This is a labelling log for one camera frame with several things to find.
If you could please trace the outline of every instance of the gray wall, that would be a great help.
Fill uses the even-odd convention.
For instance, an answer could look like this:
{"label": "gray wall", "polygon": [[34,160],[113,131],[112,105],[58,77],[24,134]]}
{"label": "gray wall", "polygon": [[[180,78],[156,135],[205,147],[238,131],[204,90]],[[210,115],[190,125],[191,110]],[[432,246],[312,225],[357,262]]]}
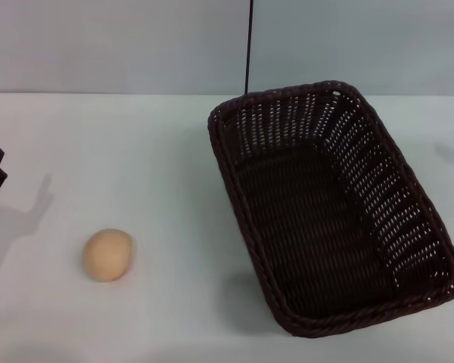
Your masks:
{"label": "gray wall", "polygon": [[338,79],[454,95],[454,0],[256,0],[250,90]]}
{"label": "gray wall", "polygon": [[236,95],[246,0],[0,0],[0,92]]}

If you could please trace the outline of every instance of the black cable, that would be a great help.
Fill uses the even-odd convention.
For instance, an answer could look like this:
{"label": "black cable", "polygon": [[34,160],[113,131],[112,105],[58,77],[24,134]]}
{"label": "black cable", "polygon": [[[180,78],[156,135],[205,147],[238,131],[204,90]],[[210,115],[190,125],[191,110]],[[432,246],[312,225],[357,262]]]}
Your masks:
{"label": "black cable", "polygon": [[245,89],[246,94],[249,91],[249,68],[250,68],[250,41],[252,39],[252,18],[253,18],[254,0],[249,4],[249,33],[247,34],[247,62],[245,65]]}

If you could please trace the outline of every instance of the wicker basket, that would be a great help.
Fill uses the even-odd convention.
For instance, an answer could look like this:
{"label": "wicker basket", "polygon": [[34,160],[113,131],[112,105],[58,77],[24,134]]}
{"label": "wicker basket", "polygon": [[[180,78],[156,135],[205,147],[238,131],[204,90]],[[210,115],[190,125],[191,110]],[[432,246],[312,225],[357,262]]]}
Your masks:
{"label": "wicker basket", "polygon": [[454,299],[454,247],[376,112],[342,82],[219,105],[209,132],[266,301],[299,337]]}

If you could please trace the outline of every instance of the basket rim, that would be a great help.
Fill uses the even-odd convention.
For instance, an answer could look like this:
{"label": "basket rim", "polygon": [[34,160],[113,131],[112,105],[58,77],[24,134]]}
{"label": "basket rim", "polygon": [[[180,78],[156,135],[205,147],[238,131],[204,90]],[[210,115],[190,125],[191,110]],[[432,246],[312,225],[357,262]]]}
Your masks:
{"label": "basket rim", "polygon": [[[361,111],[367,116],[367,122],[374,126],[374,132],[383,148],[388,152],[395,167],[401,172],[401,177],[409,187],[412,196],[417,200],[421,207],[421,212],[424,213],[424,217],[430,223],[432,230],[440,240],[440,244],[448,257],[447,262],[449,264],[450,277],[448,276],[446,283],[443,286],[437,289],[427,290],[425,293],[409,295],[403,299],[397,299],[395,297],[386,302],[380,302],[379,304],[372,306],[364,306],[353,310],[352,312],[324,318],[301,316],[292,312],[289,308],[269,266],[260,234],[253,223],[250,207],[248,206],[244,192],[242,191],[234,163],[231,160],[229,152],[225,149],[225,139],[223,138],[224,134],[221,126],[224,119],[232,118],[232,115],[242,108],[317,92],[339,92],[340,94],[348,95],[357,103],[358,107],[361,107]],[[208,123],[214,153],[219,162],[219,168],[221,169],[222,177],[225,180],[225,187],[231,198],[238,224],[244,235],[250,257],[253,260],[254,268],[256,269],[256,273],[260,279],[264,294],[266,295],[266,299],[268,300],[271,309],[276,309],[282,314],[282,316],[277,317],[277,320],[284,328],[287,329],[285,325],[289,324],[292,327],[291,330],[307,329],[314,331],[321,329],[318,334],[314,334],[319,337],[335,334],[331,332],[332,330],[345,332],[358,327],[378,324],[382,321],[392,320],[400,316],[412,314],[413,312],[429,309],[454,299],[454,291],[451,294],[447,293],[451,285],[453,285],[454,290],[454,246],[452,245],[446,227],[418,179],[415,177],[412,168],[406,162],[405,157],[402,155],[400,149],[397,147],[380,117],[377,115],[375,109],[355,87],[348,85],[345,82],[324,81],[286,88],[274,88],[265,92],[251,92],[220,104],[210,114]]]}

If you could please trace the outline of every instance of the basket bottom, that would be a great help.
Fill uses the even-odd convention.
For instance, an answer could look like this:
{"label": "basket bottom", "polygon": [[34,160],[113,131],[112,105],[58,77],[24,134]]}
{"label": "basket bottom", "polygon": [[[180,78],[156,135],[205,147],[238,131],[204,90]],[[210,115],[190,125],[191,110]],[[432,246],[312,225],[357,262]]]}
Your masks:
{"label": "basket bottom", "polygon": [[305,145],[238,166],[274,279],[309,318],[388,301],[393,279],[323,147]]}

